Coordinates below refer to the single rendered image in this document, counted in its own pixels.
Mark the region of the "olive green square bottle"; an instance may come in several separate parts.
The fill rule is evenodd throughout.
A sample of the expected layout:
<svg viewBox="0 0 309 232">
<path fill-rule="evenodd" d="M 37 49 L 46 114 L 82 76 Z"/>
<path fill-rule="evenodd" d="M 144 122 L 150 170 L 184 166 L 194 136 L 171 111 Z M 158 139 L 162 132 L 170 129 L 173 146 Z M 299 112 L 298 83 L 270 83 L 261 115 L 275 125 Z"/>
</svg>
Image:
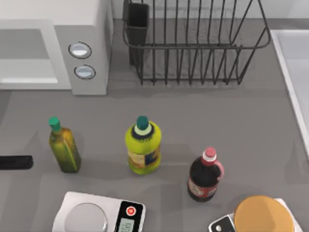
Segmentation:
<svg viewBox="0 0 309 232">
<path fill-rule="evenodd" d="M 48 124 L 51 128 L 49 145 L 61 171 L 77 173 L 81 167 L 82 159 L 72 131 L 69 128 L 62 127 L 56 116 L 49 118 Z"/>
</svg>

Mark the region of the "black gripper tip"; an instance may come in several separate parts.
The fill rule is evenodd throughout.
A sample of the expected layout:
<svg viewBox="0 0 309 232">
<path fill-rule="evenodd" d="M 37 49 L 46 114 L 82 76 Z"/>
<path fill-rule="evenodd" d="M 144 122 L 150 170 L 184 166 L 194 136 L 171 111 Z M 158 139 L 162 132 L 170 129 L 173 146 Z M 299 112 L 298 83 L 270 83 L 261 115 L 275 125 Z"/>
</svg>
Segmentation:
<svg viewBox="0 0 309 232">
<path fill-rule="evenodd" d="M 0 156 L 0 170 L 28 170 L 33 166 L 33 157 Z"/>
</svg>

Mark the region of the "pale microwave oven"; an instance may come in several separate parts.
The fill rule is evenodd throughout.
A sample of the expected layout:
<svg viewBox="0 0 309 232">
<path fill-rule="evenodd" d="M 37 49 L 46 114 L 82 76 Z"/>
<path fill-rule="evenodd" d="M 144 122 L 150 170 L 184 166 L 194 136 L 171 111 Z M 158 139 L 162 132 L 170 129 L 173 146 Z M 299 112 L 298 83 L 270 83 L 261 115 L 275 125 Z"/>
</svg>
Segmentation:
<svg viewBox="0 0 309 232">
<path fill-rule="evenodd" d="M 0 89 L 65 89 L 105 95 L 112 53 L 111 0 L 0 0 Z M 70 44 L 92 53 L 74 58 Z M 74 69 L 89 65 L 94 78 Z"/>
</svg>

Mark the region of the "white scale with steel plate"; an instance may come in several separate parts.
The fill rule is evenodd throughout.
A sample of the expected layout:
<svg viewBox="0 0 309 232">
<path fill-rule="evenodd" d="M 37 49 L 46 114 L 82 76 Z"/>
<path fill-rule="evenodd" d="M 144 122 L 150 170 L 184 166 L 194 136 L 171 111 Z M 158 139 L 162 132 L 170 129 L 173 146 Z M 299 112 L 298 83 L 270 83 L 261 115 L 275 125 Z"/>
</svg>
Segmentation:
<svg viewBox="0 0 309 232">
<path fill-rule="evenodd" d="M 145 215 L 142 203 L 68 191 L 52 232 L 142 232 Z"/>
</svg>

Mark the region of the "yellow green round bottle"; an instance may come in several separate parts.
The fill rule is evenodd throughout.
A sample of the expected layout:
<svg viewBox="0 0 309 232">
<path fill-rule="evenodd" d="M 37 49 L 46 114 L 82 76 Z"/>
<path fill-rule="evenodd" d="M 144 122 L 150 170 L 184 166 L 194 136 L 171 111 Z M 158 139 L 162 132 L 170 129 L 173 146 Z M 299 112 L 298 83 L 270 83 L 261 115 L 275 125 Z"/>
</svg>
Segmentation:
<svg viewBox="0 0 309 232">
<path fill-rule="evenodd" d="M 140 175 L 156 170 L 161 162 L 161 129 L 146 116 L 139 116 L 125 134 L 130 169 Z"/>
</svg>

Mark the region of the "large microwave knob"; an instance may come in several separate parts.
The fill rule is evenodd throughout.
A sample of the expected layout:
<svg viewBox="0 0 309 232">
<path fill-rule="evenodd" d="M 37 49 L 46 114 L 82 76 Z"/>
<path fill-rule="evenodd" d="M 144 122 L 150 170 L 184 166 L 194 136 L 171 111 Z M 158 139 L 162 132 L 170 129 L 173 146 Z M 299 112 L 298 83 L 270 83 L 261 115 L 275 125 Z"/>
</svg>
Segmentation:
<svg viewBox="0 0 309 232">
<path fill-rule="evenodd" d="M 91 47 L 83 42 L 70 44 L 68 50 L 69 53 L 77 59 L 86 59 L 91 56 L 92 53 Z"/>
</svg>

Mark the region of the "white scale with orange plate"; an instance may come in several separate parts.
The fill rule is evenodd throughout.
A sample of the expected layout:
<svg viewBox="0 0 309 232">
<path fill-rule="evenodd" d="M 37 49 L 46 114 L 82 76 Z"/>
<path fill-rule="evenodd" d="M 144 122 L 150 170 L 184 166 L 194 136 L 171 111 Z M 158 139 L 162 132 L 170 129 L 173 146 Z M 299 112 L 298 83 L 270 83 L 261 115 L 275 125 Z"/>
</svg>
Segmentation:
<svg viewBox="0 0 309 232">
<path fill-rule="evenodd" d="M 234 212 L 211 222 L 208 232 L 304 232 L 281 198 L 253 195 Z"/>
</svg>

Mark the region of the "black cutlery holder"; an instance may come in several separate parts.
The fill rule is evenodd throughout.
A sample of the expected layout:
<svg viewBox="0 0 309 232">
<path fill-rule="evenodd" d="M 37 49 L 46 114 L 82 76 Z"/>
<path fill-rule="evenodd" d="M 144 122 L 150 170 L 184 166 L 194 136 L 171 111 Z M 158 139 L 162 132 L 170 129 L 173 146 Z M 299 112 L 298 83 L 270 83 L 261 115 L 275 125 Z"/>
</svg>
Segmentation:
<svg viewBox="0 0 309 232">
<path fill-rule="evenodd" d="M 149 27 L 149 10 L 147 3 L 135 3 L 124 0 L 123 22 L 129 47 L 129 63 L 138 66 L 141 64 L 140 56 L 143 55 L 143 47 L 146 44 L 147 30 Z"/>
</svg>

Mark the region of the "small microwave knob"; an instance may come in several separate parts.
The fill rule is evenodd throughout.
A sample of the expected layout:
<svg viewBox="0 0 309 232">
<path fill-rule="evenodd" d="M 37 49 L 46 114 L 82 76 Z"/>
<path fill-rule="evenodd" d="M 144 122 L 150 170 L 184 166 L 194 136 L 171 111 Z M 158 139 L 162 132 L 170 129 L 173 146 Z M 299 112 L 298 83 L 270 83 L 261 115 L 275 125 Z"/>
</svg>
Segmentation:
<svg viewBox="0 0 309 232">
<path fill-rule="evenodd" d="M 95 77 L 96 71 L 89 65 L 82 65 L 74 69 L 74 74 L 83 80 L 89 80 Z"/>
</svg>

